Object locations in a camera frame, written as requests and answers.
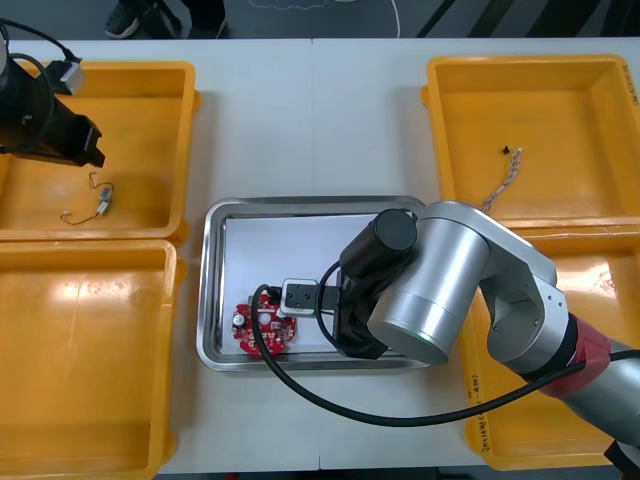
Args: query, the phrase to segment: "stainless steel tray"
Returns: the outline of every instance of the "stainless steel tray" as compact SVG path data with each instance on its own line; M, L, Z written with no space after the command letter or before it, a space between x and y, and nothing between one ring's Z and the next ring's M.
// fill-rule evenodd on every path
M229 312L235 305L261 283L319 279L375 214L388 208L418 213L423 207L416 198L396 196L271 197L216 203L205 220L202 246L196 339L200 359L218 371L266 370L262 359L242 352L233 339ZM278 356L288 370L424 366L392 351L378 360L344 357L321 338L313 319L298 321L298 337L304 339L299 344L294 340L288 346L290 353Z

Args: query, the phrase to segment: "table surface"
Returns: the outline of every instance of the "table surface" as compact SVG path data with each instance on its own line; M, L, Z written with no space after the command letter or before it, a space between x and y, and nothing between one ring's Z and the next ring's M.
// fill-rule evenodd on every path
M298 397L270 372L218 373L195 350L204 216L225 197L404 194L438 199L419 91L441 55L616 53L640 78L635 39L232 40L66 42L98 61L184 60L196 67L196 115L173 350L172 430L162 473L419 467L483 463L461 422L392 429L358 424ZM42 42L13 51L59 58ZM260 176L252 172L261 171ZM417 416L466 406L459 355L401 371L296 372L302 385L366 412Z

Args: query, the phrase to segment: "yellow tray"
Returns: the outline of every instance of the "yellow tray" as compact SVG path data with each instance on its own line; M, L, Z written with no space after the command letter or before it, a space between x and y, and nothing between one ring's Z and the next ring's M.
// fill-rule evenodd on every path
M537 232L525 238L558 269L569 310L606 335L640 347L640 236ZM489 313L478 294L460 336L471 404L523 385L487 352ZM611 438L559 400L533 393L470 420L467 443L500 470L604 465Z
M181 269L164 240L0 244L0 476L153 478Z
M0 158L0 241L112 238L186 240L183 220L193 113L199 105L192 65L83 63L86 82L59 99L87 115L102 132L102 169L73 168L22 158ZM95 214L96 182L115 185L105 217Z
M441 196L508 228L640 224L640 124L629 69L614 55L436 58L429 107Z

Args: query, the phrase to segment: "circuit board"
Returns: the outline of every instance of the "circuit board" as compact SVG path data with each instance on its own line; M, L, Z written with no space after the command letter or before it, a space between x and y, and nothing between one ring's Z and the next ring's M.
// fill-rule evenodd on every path
M296 335L296 319L278 316L279 305L271 305L269 296L260 296L258 304L258 319L260 331L269 352L273 355L282 353L287 343ZM249 355L260 356L260 350L255 343L253 328L251 327L251 306L242 303L236 307L233 314L233 338L240 341L240 348Z

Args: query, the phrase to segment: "cylindrical joint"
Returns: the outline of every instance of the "cylindrical joint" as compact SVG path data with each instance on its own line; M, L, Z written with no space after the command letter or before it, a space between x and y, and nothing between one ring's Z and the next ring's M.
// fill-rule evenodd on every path
M442 364L456 342L489 257L489 246L450 220L420 220L416 258L382 294L371 333L393 350Z
M416 225L406 212L389 209L374 218L340 254L342 272L353 280L402 259L416 242Z

